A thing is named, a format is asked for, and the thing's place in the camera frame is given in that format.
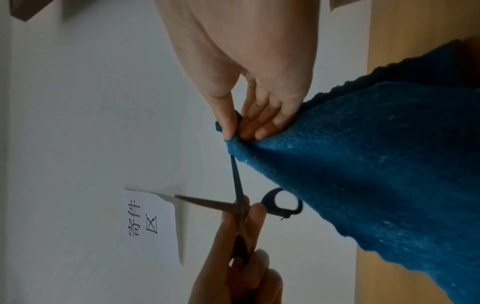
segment cloth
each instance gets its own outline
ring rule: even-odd
[[[341,235],[426,272],[456,304],[480,298],[480,92],[461,46],[319,93],[277,136],[226,142]]]

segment wooden floor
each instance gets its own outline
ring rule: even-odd
[[[368,72],[473,36],[480,36],[480,0],[372,0]],[[361,249],[355,288],[355,304],[451,303],[426,274]]]

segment teal fabric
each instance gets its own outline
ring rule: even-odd
[[[341,235],[426,272],[456,304],[480,298],[480,92],[460,46],[319,93],[275,137],[226,142]]]

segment towel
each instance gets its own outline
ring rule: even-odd
[[[480,92],[461,52],[453,41],[318,93],[283,133],[228,152],[363,250],[476,303]]]

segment white surface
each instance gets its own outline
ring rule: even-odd
[[[133,259],[149,259],[176,269],[180,266],[175,207],[158,195],[122,191],[118,201],[121,213],[120,247]]]
[[[362,75],[370,3],[322,4],[312,94]],[[14,20],[9,110],[7,297],[29,303],[186,303],[220,214],[190,207],[184,267],[118,250],[124,187],[233,200],[226,148],[186,80],[152,0],[97,0],[62,21],[60,0]],[[239,109],[241,82],[233,93]],[[274,185],[239,164],[257,201]],[[284,302],[353,303],[355,243],[310,208],[269,217],[259,247]]]

